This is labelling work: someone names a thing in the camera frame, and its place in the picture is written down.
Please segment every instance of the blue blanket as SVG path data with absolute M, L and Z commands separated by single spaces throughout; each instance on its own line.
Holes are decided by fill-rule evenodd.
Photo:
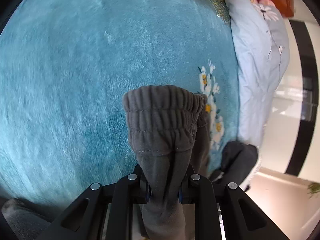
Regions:
M 0 36 L 0 191 L 56 215 L 136 161 L 122 95 L 208 96 L 209 170 L 236 138 L 238 65 L 223 0 L 24 0 Z

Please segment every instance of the gray fabric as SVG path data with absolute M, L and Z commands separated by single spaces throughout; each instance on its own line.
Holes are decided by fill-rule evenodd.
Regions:
M 35 240 L 49 225 L 48 219 L 18 199 L 9 199 L 2 214 L 19 240 Z
M 186 211 L 186 222 L 177 194 L 190 160 L 196 171 L 207 162 L 205 103 L 205 95 L 175 86 L 140 87 L 123 97 L 129 144 L 152 189 L 148 204 L 142 207 L 151 240 L 180 240 L 194 233 L 194 227 L 188 228 L 192 208 Z

